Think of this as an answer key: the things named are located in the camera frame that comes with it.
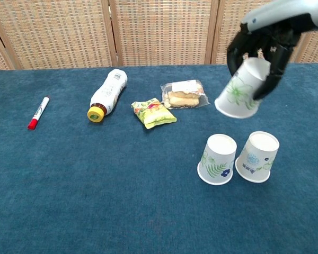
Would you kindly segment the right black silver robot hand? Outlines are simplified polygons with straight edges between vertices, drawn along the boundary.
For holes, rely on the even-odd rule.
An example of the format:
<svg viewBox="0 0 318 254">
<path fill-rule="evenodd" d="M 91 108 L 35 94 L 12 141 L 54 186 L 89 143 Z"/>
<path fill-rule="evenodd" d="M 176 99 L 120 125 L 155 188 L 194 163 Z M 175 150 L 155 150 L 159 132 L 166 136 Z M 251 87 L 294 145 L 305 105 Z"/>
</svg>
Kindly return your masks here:
<svg viewBox="0 0 318 254">
<path fill-rule="evenodd" d="M 279 84 L 302 33 L 313 30 L 318 30 L 318 1 L 271 1 L 251 10 L 227 47 L 228 69 L 235 74 L 245 54 L 257 57 L 261 50 L 270 63 L 265 81 L 253 95 L 261 100 Z"/>
</svg>

